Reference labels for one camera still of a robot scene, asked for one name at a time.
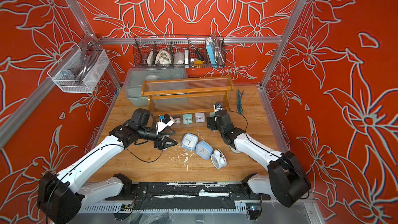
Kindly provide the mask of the lilac square alarm clock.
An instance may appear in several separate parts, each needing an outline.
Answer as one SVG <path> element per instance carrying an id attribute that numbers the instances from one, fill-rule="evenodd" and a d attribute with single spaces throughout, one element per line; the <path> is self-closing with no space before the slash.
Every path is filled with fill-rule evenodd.
<path id="1" fill-rule="evenodd" d="M 196 123 L 203 123 L 205 122 L 205 120 L 206 120 L 205 113 L 195 113 Z"/>

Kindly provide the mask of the blue rounded square clock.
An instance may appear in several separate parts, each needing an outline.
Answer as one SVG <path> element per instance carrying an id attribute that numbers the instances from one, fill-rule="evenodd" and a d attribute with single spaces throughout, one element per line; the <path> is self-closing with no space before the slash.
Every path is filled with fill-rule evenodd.
<path id="1" fill-rule="evenodd" d="M 195 148 L 199 142 L 199 138 L 191 133 L 187 133 L 184 135 L 182 141 L 181 141 L 181 146 L 183 149 L 187 151 L 195 151 Z"/>

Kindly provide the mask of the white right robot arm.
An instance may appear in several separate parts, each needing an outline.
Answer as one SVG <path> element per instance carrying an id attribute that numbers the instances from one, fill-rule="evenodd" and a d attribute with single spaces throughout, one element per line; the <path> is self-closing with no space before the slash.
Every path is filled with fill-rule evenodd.
<path id="1" fill-rule="evenodd" d="M 207 117 L 207 127 L 218 130 L 226 145 L 248 155 L 267 170 L 268 176 L 255 173 L 245 178 L 249 192 L 274 196 L 285 207 L 309 197 L 312 185 L 293 152 L 276 151 L 256 141 L 246 130 L 233 124 L 226 110 Z"/>

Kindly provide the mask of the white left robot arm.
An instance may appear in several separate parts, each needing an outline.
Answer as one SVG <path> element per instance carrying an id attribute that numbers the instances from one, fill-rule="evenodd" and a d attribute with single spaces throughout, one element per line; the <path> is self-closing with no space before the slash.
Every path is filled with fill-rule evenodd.
<path id="1" fill-rule="evenodd" d="M 67 224 L 83 208 L 107 198 L 128 200 L 137 196 L 132 180 L 118 173 L 108 180 L 84 187 L 86 181 L 105 165 L 138 140 L 152 141 L 154 148 L 163 151 L 177 145 L 170 139 L 174 135 L 172 125 L 175 119 L 168 114 L 159 121 L 143 108 L 134 111 L 124 124 L 115 127 L 100 144 L 79 160 L 58 173 L 46 173 L 41 177 L 38 188 L 37 206 L 45 214 L 46 221 Z"/>

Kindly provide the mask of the mint green square clock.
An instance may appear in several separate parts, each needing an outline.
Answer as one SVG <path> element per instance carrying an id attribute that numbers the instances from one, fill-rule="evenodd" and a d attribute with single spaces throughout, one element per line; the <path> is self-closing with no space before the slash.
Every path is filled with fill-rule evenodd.
<path id="1" fill-rule="evenodd" d="M 182 121 L 183 121 L 183 124 L 192 124 L 193 123 L 192 114 L 183 114 Z"/>

